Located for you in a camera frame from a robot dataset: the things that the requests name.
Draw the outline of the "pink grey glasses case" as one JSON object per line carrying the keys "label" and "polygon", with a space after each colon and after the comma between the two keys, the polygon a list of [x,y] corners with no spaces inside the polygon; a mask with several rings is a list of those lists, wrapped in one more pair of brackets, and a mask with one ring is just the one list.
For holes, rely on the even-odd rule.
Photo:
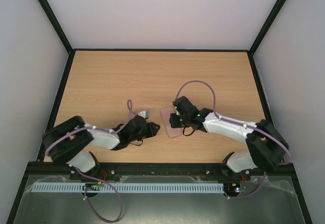
{"label": "pink grey glasses case", "polygon": [[160,110],[160,115],[162,117],[165,129],[169,138],[174,139],[182,135],[181,128],[172,128],[170,123],[170,116],[175,113],[175,108],[173,106],[164,107]]}

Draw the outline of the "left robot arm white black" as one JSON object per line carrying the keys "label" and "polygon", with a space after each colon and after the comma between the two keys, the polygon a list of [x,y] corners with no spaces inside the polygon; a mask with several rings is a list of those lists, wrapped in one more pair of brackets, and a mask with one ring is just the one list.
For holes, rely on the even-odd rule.
{"label": "left robot arm white black", "polygon": [[140,115],[108,130],[91,126],[81,116],[74,116],[46,132],[42,145],[45,147],[45,155],[53,163],[69,165],[76,178],[82,179],[81,174],[107,177],[95,155],[85,150],[87,146],[118,151],[135,142],[142,144],[144,139],[155,137],[159,130],[158,124],[148,122]]}

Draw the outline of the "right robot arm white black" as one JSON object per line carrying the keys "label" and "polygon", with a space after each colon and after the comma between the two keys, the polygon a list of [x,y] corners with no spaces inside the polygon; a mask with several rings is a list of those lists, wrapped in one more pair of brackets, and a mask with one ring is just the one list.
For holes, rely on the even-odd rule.
{"label": "right robot arm white black", "polygon": [[220,164],[220,173],[233,179],[249,169],[272,172],[289,157],[289,145],[265,119],[260,122],[244,122],[216,115],[213,110],[198,110],[187,97],[173,101],[175,112],[170,115],[172,128],[190,127],[194,131],[216,133],[237,140],[247,146],[247,151],[231,152]]}

